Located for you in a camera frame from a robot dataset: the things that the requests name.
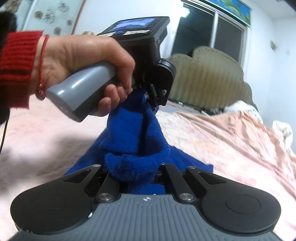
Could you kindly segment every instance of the upholstered headboard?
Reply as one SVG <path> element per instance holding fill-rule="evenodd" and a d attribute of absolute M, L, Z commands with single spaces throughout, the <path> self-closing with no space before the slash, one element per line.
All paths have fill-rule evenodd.
<path fill-rule="evenodd" d="M 177 68 L 170 99 L 209 109 L 224 108 L 237 100 L 255 106 L 241 66 L 222 51 L 202 46 L 192 57 L 174 54 L 170 60 Z"/>

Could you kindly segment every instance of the bed sheet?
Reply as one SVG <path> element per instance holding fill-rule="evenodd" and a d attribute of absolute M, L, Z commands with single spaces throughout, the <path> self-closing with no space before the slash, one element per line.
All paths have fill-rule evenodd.
<path fill-rule="evenodd" d="M 266 135 L 256 134 L 254 130 L 258 126 L 247 113 L 222 114 L 216 116 L 217 119 L 183 112 L 159 111 L 156 116 L 169 144 L 205 163 L 212 163 L 218 175 L 274 195 L 282 208 L 276 234 L 284 241 L 296 237 L 295 162 L 287 155 L 274 158 L 280 149 L 268 140 L 279 140 L 269 136 L 273 136 L 270 129 L 266 129 Z M 86 152 L 106 123 L 107 117 L 96 116 L 76 123 L 49 100 L 40 102 L 34 96 L 30 98 L 29 110 L 11 111 L 0 156 L 1 241 L 8 240 L 17 231 L 9 212 L 13 199 L 26 189 L 63 175 Z M 236 136 L 241 142 L 235 145 Z"/>

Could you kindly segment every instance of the red sweater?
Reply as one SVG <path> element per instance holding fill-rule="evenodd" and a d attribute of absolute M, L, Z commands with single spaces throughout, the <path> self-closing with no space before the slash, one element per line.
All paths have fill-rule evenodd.
<path fill-rule="evenodd" d="M 29 82 L 42 31 L 9 33 L 0 53 L 0 104 L 29 107 Z"/>

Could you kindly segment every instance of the blue knit fabric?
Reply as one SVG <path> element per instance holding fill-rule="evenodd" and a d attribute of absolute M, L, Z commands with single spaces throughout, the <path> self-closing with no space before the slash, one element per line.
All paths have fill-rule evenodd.
<path fill-rule="evenodd" d="M 107 128 L 66 174 L 102 164 L 117 180 L 128 183 L 129 193 L 162 194 L 162 185 L 150 184 L 162 162 L 172 163 L 179 170 L 197 166 L 213 171 L 212 165 L 205 165 L 166 142 L 144 90 L 138 89 L 110 112 Z"/>

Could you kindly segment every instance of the white wall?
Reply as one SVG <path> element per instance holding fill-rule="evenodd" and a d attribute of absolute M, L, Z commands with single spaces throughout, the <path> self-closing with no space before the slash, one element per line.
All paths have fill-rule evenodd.
<path fill-rule="evenodd" d="M 123 19 L 169 16 L 168 35 L 160 46 L 161 57 L 167 58 L 173 46 L 182 6 L 180 0 L 86 0 L 75 33 L 91 31 L 98 34 Z"/>
<path fill-rule="evenodd" d="M 244 80 L 249 83 L 253 101 L 263 118 L 266 118 L 268 89 L 273 76 L 275 54 L 270 41 L 275 38 L 272 19 L 250 0 L 244 2 L 251 7 L 251 28 L 248 30 L 246 59 L 243 66 Z"/>
<path fill-rule="evenodd" d="M 275 68 L 268 94 L 266 122 L 289 123 L 296 133 L 296 18 L 280 19 L 275 24 Z M 296 140 L 292 143 L 296 151 Z"/>

